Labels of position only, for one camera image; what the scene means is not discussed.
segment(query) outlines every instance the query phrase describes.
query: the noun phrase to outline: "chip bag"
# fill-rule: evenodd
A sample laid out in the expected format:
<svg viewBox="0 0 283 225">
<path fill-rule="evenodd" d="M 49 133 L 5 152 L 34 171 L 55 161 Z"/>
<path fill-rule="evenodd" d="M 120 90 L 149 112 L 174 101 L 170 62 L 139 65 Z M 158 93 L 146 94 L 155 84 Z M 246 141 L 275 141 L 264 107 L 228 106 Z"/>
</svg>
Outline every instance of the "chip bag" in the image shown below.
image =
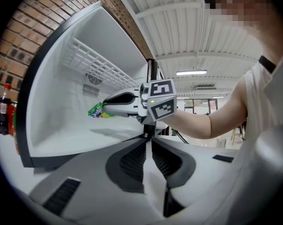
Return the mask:
<svg viewBox="0 0 283 225">
<path fill-rule="evenodd" d="M 110 118 L 113 117 L 114 115 L 110 115 L 106 113 L 103 109 L 103 106 L 105 106 L 106 103 L 98 103 L 95 106 L 93 106 L 87 114 L 92 117 L 92 118 Z"/>
</svg>

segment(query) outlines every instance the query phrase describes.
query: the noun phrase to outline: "neck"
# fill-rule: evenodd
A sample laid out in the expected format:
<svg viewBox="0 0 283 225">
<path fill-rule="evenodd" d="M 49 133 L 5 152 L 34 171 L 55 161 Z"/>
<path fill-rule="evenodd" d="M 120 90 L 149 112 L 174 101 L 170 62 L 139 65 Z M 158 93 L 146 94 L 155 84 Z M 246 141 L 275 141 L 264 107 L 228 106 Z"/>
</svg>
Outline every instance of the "neck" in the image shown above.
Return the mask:
<svg viewBox="0 0 283 225">
<path fill-rule="evenodd" d="M 248 29 L 260 42 L 263 56 L 276 66 L 280 65 L 283 57 L 283 20 L 279 15 Z"/>
</svg>

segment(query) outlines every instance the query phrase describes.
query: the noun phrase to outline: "white wire basket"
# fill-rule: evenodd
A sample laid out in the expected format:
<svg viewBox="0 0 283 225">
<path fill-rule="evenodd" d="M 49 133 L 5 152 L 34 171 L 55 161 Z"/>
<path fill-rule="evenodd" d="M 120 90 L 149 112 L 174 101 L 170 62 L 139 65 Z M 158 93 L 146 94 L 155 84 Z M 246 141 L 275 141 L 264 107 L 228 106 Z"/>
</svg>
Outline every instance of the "white wire basket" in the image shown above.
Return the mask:
<svg viewBox="0 0 283 225">
<path fill-rule="evenodd" d="M 76 38 L 70 39 L 62 65 L 91 76 L 96 82 L 105 82 L 120 89 L 138 86 L 138 83 L 121 69 Z"/>
</svg>

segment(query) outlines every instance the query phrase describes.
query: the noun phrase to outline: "white ceiling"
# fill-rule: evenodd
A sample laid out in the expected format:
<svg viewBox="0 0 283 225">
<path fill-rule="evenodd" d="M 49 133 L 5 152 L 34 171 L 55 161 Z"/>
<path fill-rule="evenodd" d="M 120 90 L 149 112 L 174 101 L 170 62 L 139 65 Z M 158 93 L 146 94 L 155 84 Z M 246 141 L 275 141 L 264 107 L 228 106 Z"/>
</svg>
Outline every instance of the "white ceiling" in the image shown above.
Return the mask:
<svg viewBox="0 0 283 225">
<path fill-rule="evenodd" d="M 204 8 L 203 0 L 122 0 L 141 30 L 165 78 L 179 96 L 227 96 L 262 54 L 258 42 Z M 177 71 L 205 69 L 201 76 Z M 214 85 L 217 90 L 195 91 Z"/>
</svg>

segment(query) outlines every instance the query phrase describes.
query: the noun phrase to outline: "fluorescent light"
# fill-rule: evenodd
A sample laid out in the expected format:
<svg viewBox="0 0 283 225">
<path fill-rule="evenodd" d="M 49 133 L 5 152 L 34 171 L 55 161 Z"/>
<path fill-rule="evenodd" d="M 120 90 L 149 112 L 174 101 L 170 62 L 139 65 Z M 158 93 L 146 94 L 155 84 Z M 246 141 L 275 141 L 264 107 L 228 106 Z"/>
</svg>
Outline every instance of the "fluorescent light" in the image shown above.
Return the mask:
<svg viewBox="0 0 283 225">
<path fill-rule="evenodd" d="M 193 71 L 182 71 L 177 72 L 177 75 L 198 75 L 198 74 L 206 74 L 207 70 L 193 70 Z"/>
</svg>

